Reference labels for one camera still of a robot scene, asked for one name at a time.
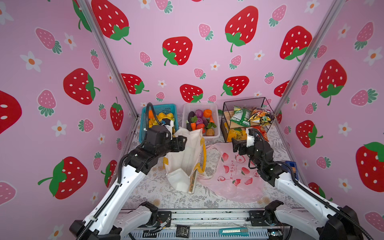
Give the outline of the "yellow snack packet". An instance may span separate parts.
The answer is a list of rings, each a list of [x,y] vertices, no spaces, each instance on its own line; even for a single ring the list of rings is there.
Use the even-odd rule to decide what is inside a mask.
[[[227,142],[231,142],[232,139],[237,141],[244,141],[247,139],[247,133],[245,128],[230,129],[227,137]]]

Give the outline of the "white canvas tote bag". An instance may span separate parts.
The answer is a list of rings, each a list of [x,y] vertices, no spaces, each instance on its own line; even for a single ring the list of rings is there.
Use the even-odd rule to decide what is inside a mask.
[[[193,194],[196,181],[205,173],[207,164],[203,131],[180,128],[174,134],[174,137],[178,136],[187,137],[186,148],[182,152],[168,153],[163,158],[166,177],[176,191]]]

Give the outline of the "pink plastic grocery bag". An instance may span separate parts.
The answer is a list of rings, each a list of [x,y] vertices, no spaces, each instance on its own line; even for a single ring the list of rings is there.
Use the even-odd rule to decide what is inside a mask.
[[[199,177],[199,183],[232,202],[257,202],[264,195],[264,181],[248,163],[248,156],[234,153],[229,143],[210,145],[205,175]]]

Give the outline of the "red snack packet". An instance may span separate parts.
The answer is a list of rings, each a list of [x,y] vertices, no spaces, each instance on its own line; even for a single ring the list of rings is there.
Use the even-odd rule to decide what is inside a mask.
[[[265,131],[264,127],[262,126],[253,126],[254,129],[257,129],[264,137],[265,141],[268,142],[268,136],[267,136],[267,132]]]

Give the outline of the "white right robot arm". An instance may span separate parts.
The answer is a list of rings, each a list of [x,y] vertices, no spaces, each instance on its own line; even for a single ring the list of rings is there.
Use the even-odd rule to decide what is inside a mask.
[[[249,167],[255,169],[262,180],[289,195],[308,211],[304,214],[276,200],[265,207],[263,222],[269,226],[287,224],[315,240],[372,239],[360,225],[353,209],[342,208],[321,197],[298,182],[287,163],[274,161],[274,151],[259,130],[249,128],[247,140],[232,139],[232,145],[234,153],[248,156]]]

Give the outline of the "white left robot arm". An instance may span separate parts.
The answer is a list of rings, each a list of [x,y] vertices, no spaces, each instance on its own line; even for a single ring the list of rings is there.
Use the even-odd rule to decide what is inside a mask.
[[[118,164],[118,177],[96,208],[84,220],[76,220],[70,232],[78,240],[120,240],[136,228],[157,220],[158,208],[141,204],[122,218],[118,215],[133,190],[168,153],[183,152],[188,139],[173,137],[166,126],[154,126],[135,149]]]

